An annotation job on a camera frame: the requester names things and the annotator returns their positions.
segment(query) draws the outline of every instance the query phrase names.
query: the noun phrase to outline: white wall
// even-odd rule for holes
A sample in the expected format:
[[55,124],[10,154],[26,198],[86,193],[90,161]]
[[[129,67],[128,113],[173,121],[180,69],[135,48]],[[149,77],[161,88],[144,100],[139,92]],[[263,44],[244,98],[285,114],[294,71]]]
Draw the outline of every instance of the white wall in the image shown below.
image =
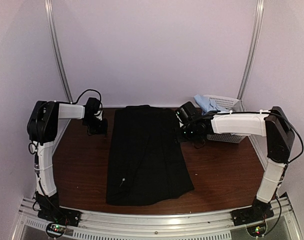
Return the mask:
[[37,100],[65,100],[43,0],[0,0],[0,240],[36,185],[27,123]]
[[[281,106],[304,140],[304,0],[265,1],[244,104],[248,110]],[[266,142],[259,139],[259,145],[266,155]],[[300,145],[295,144],[292,155],[298,152]],[[304,237],[304,155],[290,165],[284,190]]]
[[106,107],[237,97],[256,0],[53,1],[71,92]]

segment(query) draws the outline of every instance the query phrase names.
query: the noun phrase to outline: light blue towel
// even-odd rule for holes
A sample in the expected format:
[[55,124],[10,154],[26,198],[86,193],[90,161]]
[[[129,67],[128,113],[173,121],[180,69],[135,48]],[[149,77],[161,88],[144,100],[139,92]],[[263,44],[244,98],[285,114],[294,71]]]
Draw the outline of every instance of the light blue towel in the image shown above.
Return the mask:
[[221,112],[228,112],[228,110],[225,107],[222,107],[217,104],[217,102],[213,99],[210,99],[206,96],[201,95],[195,95],[194,101],[197,105],[203,110],[202,115],[205,115],[209,111],[221,111]]

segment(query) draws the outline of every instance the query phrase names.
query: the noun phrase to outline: robotic arm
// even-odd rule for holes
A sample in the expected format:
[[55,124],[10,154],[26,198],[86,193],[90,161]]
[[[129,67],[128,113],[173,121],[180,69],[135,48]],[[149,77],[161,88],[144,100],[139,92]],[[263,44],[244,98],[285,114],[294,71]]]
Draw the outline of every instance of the robotic arm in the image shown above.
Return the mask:
[[27,132],[34,154],[36,175],[36,202],[38,217],[61,225],[78,226],[80,212],[61,208],[53,177],[52,151],[58,133],[59,119],[82,119],[89,135],[107,134],[108,121],[102,119],[101,102],[90,97],[86,105],[56,101],[38,101],[27,124]]
[[294,132],[280,107],[259,113],[208,112],[202,116],[191,102],[176,110],[183,124],[176,130],[179,142],[198,139],[208,134],[235,133],[236,135],[259,135],[267,140],[267,167],[252,206],[232,211],[235,226],[261,221],[272,217],[270,201],[284,178],[294,142]]

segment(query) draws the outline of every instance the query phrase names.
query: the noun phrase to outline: black cloth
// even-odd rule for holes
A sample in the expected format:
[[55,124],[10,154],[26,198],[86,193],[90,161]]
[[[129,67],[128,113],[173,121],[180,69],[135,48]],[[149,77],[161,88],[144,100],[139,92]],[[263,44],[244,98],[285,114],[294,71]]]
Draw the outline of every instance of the black cloth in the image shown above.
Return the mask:
[[106,203],[151,205],[194,189],[168,108],[128,106],[115,111]]

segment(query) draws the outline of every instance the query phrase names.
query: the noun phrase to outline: laundry basket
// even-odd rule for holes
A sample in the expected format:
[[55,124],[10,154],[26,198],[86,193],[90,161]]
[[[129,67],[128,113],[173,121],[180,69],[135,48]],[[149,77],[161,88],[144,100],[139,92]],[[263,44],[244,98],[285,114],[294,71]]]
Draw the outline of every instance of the laundry basket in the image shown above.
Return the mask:
[[[226,97],[226,96],[216,96],[216,95],[204,95],[209,99],[213,99],[216,103],[227,110],[233,108],[235,112],[243,112],[244,109],[242,107],[241,101],[236,98]],[[211,141],[220,141],[220,142],[228,142],[238,144],[240,143],[246,136],[238,136],[232,135],[230,133],[223,133],[223,134],[209,134],[207,135],[207,139]]]

